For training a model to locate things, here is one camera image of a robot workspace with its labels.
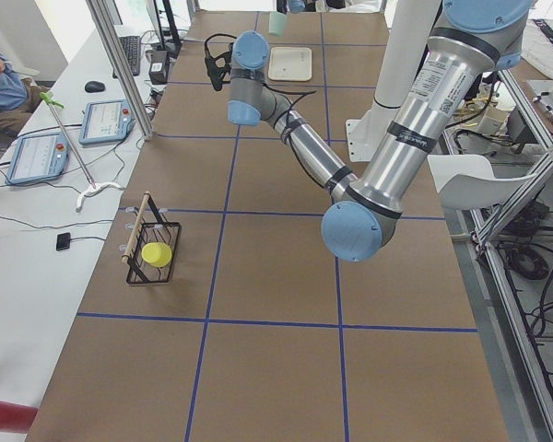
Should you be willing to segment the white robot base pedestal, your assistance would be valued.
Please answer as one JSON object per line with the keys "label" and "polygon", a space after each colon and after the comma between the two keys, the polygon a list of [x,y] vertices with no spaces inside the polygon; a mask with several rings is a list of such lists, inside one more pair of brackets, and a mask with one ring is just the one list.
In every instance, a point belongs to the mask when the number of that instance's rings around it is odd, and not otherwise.
{"label": "white robot base pedestal", "polygon": [[351,161],[368,162],[374,155],[426,59],[427,39],[440,11],[440,0],[397,3],[371,108],[360,119],[346,121]]}

